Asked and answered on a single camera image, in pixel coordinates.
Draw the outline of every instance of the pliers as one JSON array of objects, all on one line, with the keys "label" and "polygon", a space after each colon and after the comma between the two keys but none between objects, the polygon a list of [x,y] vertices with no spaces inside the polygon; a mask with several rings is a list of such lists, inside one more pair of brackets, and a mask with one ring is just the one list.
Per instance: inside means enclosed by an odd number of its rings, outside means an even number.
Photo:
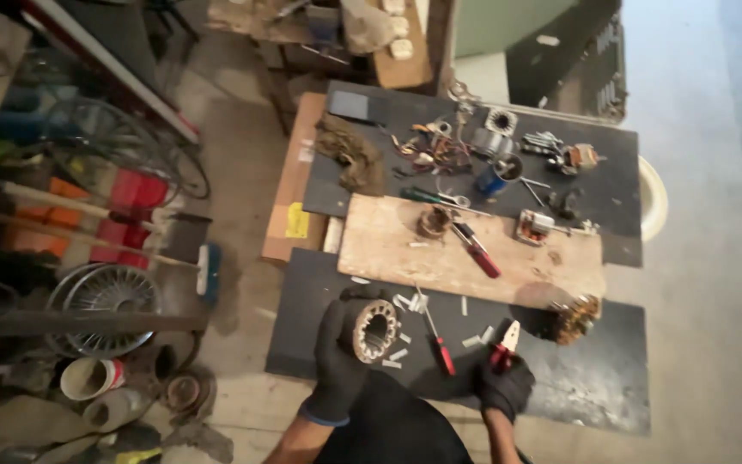
[{"label": "pliers", "polygon": [[520,322],[514,321],[503,335],[503,341],[494,345],[494,353],[491,353],[489,364],[497,372],[508,371],[511,367],[511,358],[517,349],[520,340]]}]

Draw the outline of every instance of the hand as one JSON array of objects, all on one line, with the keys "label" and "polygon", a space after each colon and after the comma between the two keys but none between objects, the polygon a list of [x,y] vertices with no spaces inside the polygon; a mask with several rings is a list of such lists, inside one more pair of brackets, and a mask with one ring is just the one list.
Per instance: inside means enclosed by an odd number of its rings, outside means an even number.
[{"label": "hand", "polygon": [[365,306],[369,300],[388,300],[385,290],[373,285],[348,287],[340,300],[332,301],[325,310],[316,334],[316,387],[303,403],[300,413],[314,423],[340,427],[348,423],[348,409],[362,390],[368,375],[368,364],[359,361],[350,348],[337,341],[343,328],[346,309]]},{"label": "hand", "polygon": [[495,373],[488,360],[480,365],[475,392],[480,398],[480,410],[497,408],[511,424],[525,411],[534,386],[534,374],[520,356],[511,358],[511,367]]}]

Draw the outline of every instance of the concrete floor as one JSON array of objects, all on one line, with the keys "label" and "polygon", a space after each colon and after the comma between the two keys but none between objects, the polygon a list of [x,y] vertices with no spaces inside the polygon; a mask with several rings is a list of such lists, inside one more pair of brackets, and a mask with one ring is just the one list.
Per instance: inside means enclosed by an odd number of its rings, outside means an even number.
[{"label": "concrete floor", "polygon": [[[742,461],[742,2],[723,3],[626,0],[623,14],[623,125],[639,132],[670,203],[645,268],[606,275],[608,298],[646,309],[651,437],[523,417],[517,443],[536,462]],[[178,99],[204,132],[210,234],[225,253],[200,362],[218,376],[210,422],[233,439],[235,462],[261,461],[311,387],[262,373],[283,273],[258,256],[287,140],[252,64],[245,40],[209,33]],[[478,414],[438,407],[475,461],[488,461]],[[186,459],[211,462],[189,448],[166,456]]]}]

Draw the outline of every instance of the sticker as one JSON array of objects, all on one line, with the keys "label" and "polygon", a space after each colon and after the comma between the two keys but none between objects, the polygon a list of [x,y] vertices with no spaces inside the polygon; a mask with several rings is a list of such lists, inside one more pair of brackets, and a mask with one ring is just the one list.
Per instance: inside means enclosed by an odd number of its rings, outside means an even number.
[{"label": "sticker", "polygon": [[308,238],[308,218],[311,215],[303,211],[300,201],[288,206],[288,226],[285,228],[285,238]]},{"label": "sticker", "polygon": [[305,139],[300,144],[298,159],[302,163],[311,163],[314,161],[314,141]]}]

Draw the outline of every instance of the black mat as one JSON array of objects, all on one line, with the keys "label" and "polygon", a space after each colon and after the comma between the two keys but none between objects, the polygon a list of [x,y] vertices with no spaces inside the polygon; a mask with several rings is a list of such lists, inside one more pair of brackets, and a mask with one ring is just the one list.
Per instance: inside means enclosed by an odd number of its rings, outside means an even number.
[{"label": "black mat", "polygon": [[[265,371],[273,374],[315,378],[313,346],[316,330],[327,304],[353,282],[336,271],[338,256],[294,248],[285,271],[282,299],[274,325]],[[414,289],[378,282],[394,293],[411,297]],[[487,355],[487,348],[465,348],[462,341],[483,333],[492,325],[498,333],[507,319],[516,317],[526,330],[539,332],[548,311],[533,310],[468,299],[468,316],[461,314],[461,297],[426,290],[437,330],[445,338],[458,374],[445,377],[428,344],[429,328],[424,316],[407,312],[402,332],[411,344],[398,341],[392,352],[408,348],[400,360],[402,369],[376,365],[394,376],[417,395],[450,400],[478,407],[471,396],[474,366]],[[528,361],[537,377],[527,414],[567,423],[609,430],[649,434],[651,416],[643,309],[603,301],[603,318],[592,332],[570,347],[520,335],[518,353]]]},{"label": "black mat", "polygon": [[[415,123],[424,124],[442,116],[445,116],[449,122],[454,121],[455,104],[453,101],[341,81],[331,81],[328,88],[329,98],[325,107],[328,107],[330,97],[336,90],[386,98],[389,102],[389,118],[386,128],[397,135],[399,140],[408,140],[413,136],[410,128]],[[486,110],[479,110],[472,118],[463,131],[464,140],[469,140],[469,134],[482,126],[486,113]],[[601,156],[608,158],[596,169],[572,177],[548,171],[545,168],[545,159],[542,157],[531,154],[521,155],[524,163],[524,176],[553,187],[551,191],[534,187],[543,201],[550,192],[565,195],[573,187],[580,187],[584,190],[578,209],[583,219],[591,219],[600,224],[604,262],[634,268],[642,267],[637,133],[546,116],[522,113],[518,116],[520,122],[514,132],[515,142],[519,141],[523,134],[529,132],[550,131],[565,143],[591,143]],[[373,125],[354,123],[353,126],[384,153],[386,195],[398,196],[403,186],[410,185],[421,186],[432,192],[436,191],[435,176],[425,174],[406,177],[402,180],[397,179],[392,169],[399,167],[410,172],[411,164],[397,155],[390,137]],[[474,173],[479,174],[486,166],[479,159],[475,159]],[[308,179],[305,191],[304,211],[327,216],[345,217],[347,215],[350,193],[339,185],[340,170],[333,160],[321,154],[315,156],[311,177]],[[517,217],[523,209],[548,211],[547,207],[541,208],[526,187],[520,183],[509,186],[502,195],[497,197],[497,202],[488,203],[486,198],[474,188],[472,174],[442,177],[440,182],[443,189],[450,187],[453,189],[453,194],[468,196],[473,208],[499,216]],[[562,225],[569,224],[564,220],[557,222]]]}]

